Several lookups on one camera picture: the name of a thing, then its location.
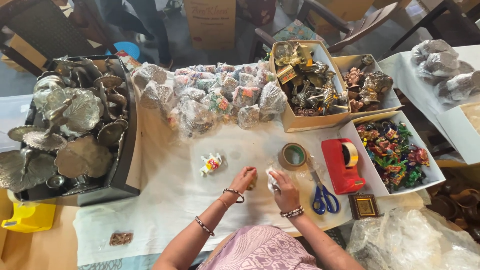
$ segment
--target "blue stool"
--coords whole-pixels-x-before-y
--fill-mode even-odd
[[[120,41],[113,44],[117,50],[124,50],[130,56],[132,56],[135,60],[139,61],[140,57],[140,48],[135,43],[128,42],[128,41]],[[106,55],[111,55],[112,53],[107,50],[105,53]]]

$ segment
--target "brown packing tape roll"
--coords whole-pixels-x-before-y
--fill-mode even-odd
[[[353,167],[359,161],[359,153],[353,143],[342,143],[342,152],[345,159],[345,167]]]
[[[307,152],[296,143],[288,143],[278,153],[278,162],[289,171],[296,171],[307,161]]]

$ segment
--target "scissors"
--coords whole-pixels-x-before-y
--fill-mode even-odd
[[[325,210],[333,214],[338,213],[340,210],[340,204],[338,203],[337,198],[327,190],[326,186],[322,184],[316,171],[312,172],[312,176],[313,180],[317,183],[317,189],[315,191],[315,197],[312,203],[313,211],[319,215],[325,214]],[[335,208],[333,207],[330,199],[335,202]]]

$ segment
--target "black box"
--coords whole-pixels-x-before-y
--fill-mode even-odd
[[[99,55],[85,57],[94,61],[95,65],[101,72],[106,71],[105,60],[111,59],[112,67],[115,75],[122,78],[126,84],[126,95],[128,106],[128,129],[125,131],[125,138],[123,141],[123,151],[121,153],[118,163],[114,160],[112,169],[109,173],[96,179],[102,183],[100,187],[80,192],[73,195],[62,196],[68,190],[65,187],[59,189],[48,188],[46,184],[40,184],[34,188],[15,193],[15,196],[20,201],[36,201],[40,203],[53,203],[58,205],[68,206],[86,206],[97,203],[105,203],[114,200],[138,196],[140,194],[140,162],[141,162],[141,145],[140,140],[137,140],[137,111],[135,104],[135,92],[132,85],[130,74],[122,63],[120,58],[116,55]],[[82,57],[69,58],[70,61],[81,61]],[[54,71],[57,65],[52,63],[49,71]],[[35,104],[30,104],[30,111],[28,113],[25,124],[35,124],[42,126],[42,115],[37,113]]]

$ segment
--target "woman's arm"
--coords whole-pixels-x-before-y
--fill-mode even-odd
[[[299,192],[290,177],[282,172],[270,173],[278,182],[280,189],[275,189],[275,202],[283,213],[300,207]],[[333,241],[306,215],[289,219],[293,226],[307,239],[317,257],[328,270],[364,270],[345,250]]]
[[[231,189],[235,189],[240,193],[245,192],[257,169],[254,167],[244,167],[233,179],[230,185]],[[220,196],[220,200],[215,200],[198,219],[210,231],[214,231],[227,208],[223,204],[225,202],[228,207],[234,204],[238,195],[233,192],[225,192]],[[181,231],[167,245],[158,260],[152,267],[152,270],[183,270],[188,269],[193,260],[198,256],[200,250],[205,245],[210,234],[204,230],[195,219]]]

